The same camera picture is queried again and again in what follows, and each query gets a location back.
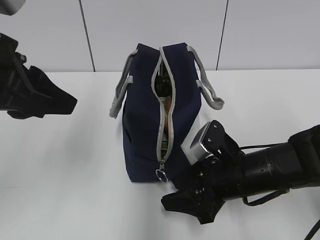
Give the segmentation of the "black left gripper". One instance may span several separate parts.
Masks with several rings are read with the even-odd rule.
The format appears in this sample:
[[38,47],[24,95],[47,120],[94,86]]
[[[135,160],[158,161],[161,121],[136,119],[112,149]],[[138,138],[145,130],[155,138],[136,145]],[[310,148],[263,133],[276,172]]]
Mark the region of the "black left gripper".
[[36,90],[12,48],[0,50],[0,110],[16,119],[71,115],[78,100],[56,86],[41,71],[41,92]]

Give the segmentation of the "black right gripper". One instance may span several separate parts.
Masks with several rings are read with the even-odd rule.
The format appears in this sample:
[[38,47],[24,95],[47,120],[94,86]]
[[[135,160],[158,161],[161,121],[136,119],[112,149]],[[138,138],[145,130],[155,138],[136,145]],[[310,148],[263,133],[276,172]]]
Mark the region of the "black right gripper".
[[219,150],[192,166],[195,176],[192,188],[163,196],[161,203],[164,209],[191,215],[201,225],[214,222],[226,200],[236,194],[238,184],[244,176],[242,164],[245,156],[224,129]]

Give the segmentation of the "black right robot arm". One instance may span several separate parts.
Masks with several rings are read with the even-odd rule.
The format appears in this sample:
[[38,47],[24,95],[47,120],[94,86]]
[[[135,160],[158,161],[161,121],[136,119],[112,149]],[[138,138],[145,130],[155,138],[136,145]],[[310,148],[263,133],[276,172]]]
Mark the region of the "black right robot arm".
[[128,175],[133,182],[171,180],[177,192],[161,199],[165,210],[208,224],[228,200],[247,204],[249,196],[265,193],[250,203],[257,206],[291,189],[319,186],[319,126],[244,153],[213,120],[188,143],[202,98],[215,108],[223,103],[204,72],[165,68],[125,74],[115,90],[110,116],[123,110]]

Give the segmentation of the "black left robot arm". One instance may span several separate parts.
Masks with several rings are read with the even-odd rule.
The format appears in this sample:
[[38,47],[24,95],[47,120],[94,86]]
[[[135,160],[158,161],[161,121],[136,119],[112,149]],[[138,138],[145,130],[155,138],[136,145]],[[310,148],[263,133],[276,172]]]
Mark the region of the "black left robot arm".
[[18,41],[0,34],[0,110],[14,119],[43,118],[52,98],[45,90],[51,83],[35,66],[26,68],[27,57],[16,52]]

